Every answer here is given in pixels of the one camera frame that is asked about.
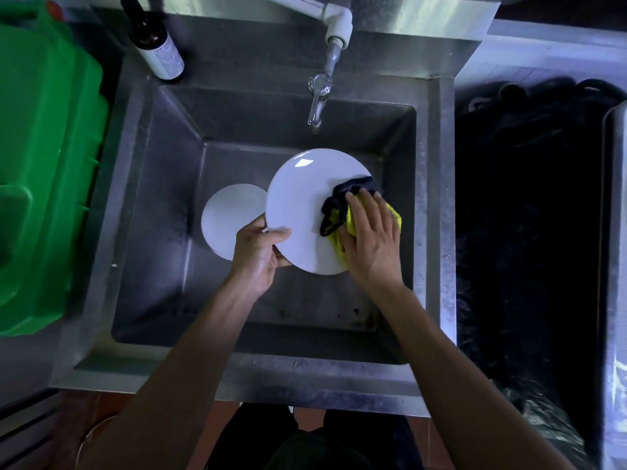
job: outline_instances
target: dark clothing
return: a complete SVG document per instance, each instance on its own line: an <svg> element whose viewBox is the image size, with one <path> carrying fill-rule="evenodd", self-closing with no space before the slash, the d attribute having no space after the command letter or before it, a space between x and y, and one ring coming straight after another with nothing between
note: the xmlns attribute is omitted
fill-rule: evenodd
<svg viewBox="0 0 627 470"><path fill-rule="evenodd" d="M311 438L286 442L299 433L306 434L298 429L286 405L244 403L225 426L205 468L262 470L272 459L272 468L278 468L277 461L281 461L292 463L292 469L368 468L369 463L374 470L424 470L413 433L402 415L327 411L324 426L313 431ZM320 445L325 446L323 459L314 450ZM316 466L296 466L295 456Z"/></svg>

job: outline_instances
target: yellow cloth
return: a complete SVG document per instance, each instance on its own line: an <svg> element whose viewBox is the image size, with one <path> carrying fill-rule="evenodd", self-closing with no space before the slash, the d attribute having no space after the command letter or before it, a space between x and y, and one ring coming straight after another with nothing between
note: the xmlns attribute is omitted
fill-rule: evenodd
<svg viewBox="0 0 627 470"><path fill-rule="evenodd" d="M388 209L392 212L392 214L394 214L394 217L396 218L396 221L398 221L398 229L401 228L401 215L398 214L395 209L393 207L391 207L389 204L387 204ZM331 220L331 222L333 224L336 224L337 221L339 220L339 212L337 209L334 209L333 211L331 211L331 214L329 215L329 219ZM349 207L349 211L346 214L346 230L348 231L349 234L351 234L352 236L357 236L356 231L355 231L355 223L353 221L352 218L352 214L350 212L350 207ZM328 235L329 240L331 241L331 244L333 244L333 247L335 248L335 251L337 252L337 257L340 258L340 260L345 264L346 263L346 252L344 251L344 247L342 245L342 242L340 240L340 231L339 230L334 230L331 234Z"/></svg>

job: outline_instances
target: floor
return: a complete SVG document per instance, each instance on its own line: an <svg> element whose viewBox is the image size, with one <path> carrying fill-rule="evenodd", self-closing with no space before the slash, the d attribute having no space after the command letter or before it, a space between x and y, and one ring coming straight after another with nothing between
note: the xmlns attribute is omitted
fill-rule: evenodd
<svg viewBox="0 0 627 470"><path fill-rule="evenodd" d="M73 469L79 451L84 455L85 450L106 426L98 426L90 438L85 439L94 425L118 414L132 397L131 394L110 392L63 391L61 415L55 430L55 453L50 470ZM238 406L237 402L214 403L187 470L203 469L217 438ZM300 429L312 431L322 426L324 410L297 407L294 409L294 416ZM455 467L431 419L409 417L408 420L425 467L431 470L454 470Z"/></svg>

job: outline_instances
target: forearm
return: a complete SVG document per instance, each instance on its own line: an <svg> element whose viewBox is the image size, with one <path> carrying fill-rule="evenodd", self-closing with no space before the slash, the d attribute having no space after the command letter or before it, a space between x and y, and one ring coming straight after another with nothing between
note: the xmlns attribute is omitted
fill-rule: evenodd
<svg viewBox="0 0 627 470"><path fill-rule="evenodd" d="M456 468L572 468L446 337L411 290L376 301Z"/></svg>
<svg viewBox="0 0 627 470"><path fill-rule="evenodd" d="M184 469L253 303L241 281L230 277L81 468Z"/></svg>

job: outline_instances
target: person's right hand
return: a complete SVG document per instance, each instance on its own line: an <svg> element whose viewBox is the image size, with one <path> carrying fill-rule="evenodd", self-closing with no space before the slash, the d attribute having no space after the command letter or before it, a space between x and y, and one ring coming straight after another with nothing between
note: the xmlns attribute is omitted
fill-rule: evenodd
<svg viewBox="0 0 627 470"><path fill-rule="evenodd" d="M340 228L350 274L373 299L381 293L403 287L399 246L401 230L379 193L372 196L360 189L361 201L351 194L346 200L355 223L356 237Z"/></svg>

